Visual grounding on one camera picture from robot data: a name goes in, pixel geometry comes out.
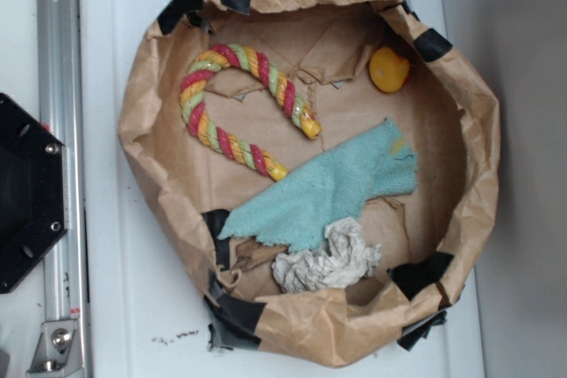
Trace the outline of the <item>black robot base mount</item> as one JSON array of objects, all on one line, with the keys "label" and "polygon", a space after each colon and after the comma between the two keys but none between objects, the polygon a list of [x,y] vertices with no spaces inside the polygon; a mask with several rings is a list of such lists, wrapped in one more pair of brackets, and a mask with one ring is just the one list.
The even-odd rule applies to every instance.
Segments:
[{"label": "black robot base mount", "polygon": [[66,232],[64,145],[1,95],[1,293],[14,291]]}]

